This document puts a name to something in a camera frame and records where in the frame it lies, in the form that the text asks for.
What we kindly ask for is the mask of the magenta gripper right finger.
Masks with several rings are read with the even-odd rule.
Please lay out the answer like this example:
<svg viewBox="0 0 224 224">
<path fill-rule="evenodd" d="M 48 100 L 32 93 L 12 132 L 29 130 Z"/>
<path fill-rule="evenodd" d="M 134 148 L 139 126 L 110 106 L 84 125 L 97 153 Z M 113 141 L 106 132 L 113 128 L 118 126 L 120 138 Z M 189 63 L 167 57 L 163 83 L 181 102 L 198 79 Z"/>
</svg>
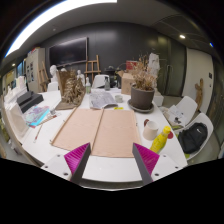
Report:
<svg viewBox="0 0 224 224">
<path fill-rule="evenodd" d="M 159 155 L 137 143 L 133 144 L 132 153 L 140 171 L 143 184 L 152 183 L 152 172 L 159 160 Z"/>
</svg>

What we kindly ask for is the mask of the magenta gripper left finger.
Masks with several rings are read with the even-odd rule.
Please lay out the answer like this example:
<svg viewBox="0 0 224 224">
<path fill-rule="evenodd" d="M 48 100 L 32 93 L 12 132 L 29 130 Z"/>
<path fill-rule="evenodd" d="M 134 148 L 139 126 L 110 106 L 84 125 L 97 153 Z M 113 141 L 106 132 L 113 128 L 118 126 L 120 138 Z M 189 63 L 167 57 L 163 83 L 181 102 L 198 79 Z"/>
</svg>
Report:
<svg viewBox="0 0 224 224">
<path fill-rule="evenodd" d="M 90 153 L 91 145 L 89 143 L 86 143 L 70 151 L 64 156 L 65 161 L 72 173 L 72 177 L 70 179 L 72 183 L 80 183 Z"/>
</svg>

